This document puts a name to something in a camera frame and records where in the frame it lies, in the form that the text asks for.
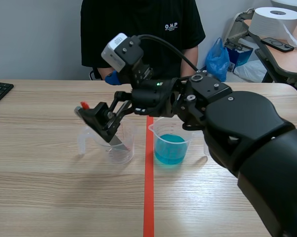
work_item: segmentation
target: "red tape line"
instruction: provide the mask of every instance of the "red tape line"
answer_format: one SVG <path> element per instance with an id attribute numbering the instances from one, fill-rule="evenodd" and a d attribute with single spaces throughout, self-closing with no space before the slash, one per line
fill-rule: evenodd
<path id="1" fill-rule="evenodd" d="M 146 121 L 146 158 L 144 185 L 144 230 L 143 237 L 154 237 L 154 135 L 148 129 L 154 118 L 147 117 Z"/>

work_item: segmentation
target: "measuring cup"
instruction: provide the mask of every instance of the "measuring cup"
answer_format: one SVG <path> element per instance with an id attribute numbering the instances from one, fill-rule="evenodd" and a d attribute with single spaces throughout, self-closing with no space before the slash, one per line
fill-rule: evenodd
<path id="1" fill-rule="evenodd" d="M 80 155 L 85 154 L 85 140 L 87 138 L 92 138 L 100 146 L 109 162 L 113 164 L 125 164 L 134 156 L 135 132 L 136 128 L 134 124 L 130 120 L 124 118 L 116 133 L 116 136 L 121 143 L 111 146 L 90 127 L 85 127 L 82 129 L 77 139 Z"/>
<path id="2" fill-rule="evenodd" d="M 154 133 L 154 153 L 164 164 L 181 163 L 192 139 L 192 132 L 182 129 L 178 117 L 160 118 L 149 126 Z"/>

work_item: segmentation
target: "white paper roll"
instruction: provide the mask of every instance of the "white paper roll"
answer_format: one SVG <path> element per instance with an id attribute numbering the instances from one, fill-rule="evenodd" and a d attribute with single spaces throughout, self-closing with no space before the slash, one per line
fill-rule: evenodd
<path id="1" fill-rule="evenodd" d="M 255 10 L 249 31 L 260 37 L 287 40 L 285 25 L 292 34 L 297 27 L 297 12 L 277 7 L 262 7 Z"/>

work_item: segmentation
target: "gray wall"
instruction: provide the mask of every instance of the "gray wall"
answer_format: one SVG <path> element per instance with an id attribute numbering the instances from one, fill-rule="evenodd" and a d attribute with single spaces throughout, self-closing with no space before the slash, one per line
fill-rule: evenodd
<path id="1" fill-rule="evenodd" d="M 237 12 L 269 0 L 196 0 L 207 38 L 199 67 Z M 0 0 L 0 79 L 88 79 L 81 66 L 82 0 Z"/>

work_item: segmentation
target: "blue glove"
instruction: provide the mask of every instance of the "blue glove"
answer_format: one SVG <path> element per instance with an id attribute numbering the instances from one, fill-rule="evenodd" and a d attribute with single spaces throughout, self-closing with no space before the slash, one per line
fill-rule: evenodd
<path id="1" fill-rule="evenodd" d="M 110 85 L 121 85 L 120 80 L 118 78 L 117 71 L 113 71 L 109 75 L 105 77 L 105 82 Z"/>

